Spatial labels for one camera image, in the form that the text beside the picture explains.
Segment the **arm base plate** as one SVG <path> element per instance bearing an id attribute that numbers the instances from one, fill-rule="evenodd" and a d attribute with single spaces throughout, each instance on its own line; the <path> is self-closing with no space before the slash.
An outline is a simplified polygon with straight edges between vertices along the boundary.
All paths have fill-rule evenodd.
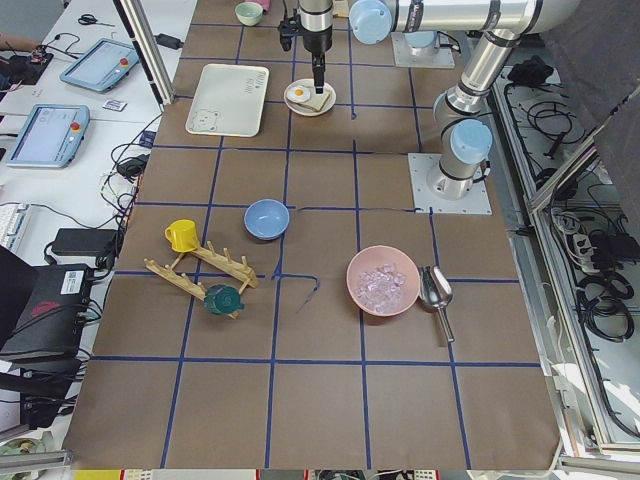
<path id="1" fill-rule="evenodd" d="M 491 215 L 485 181 L 453 180 L 440 169 L 440 154 L 409 153 L 414 209 L 418 213 Z"/>
<path id="2" fill-rule="evenodd" d="M 435 31 L 391 34 L 394 61 L 398 67 L 453 69 L 454 49 Z"/>

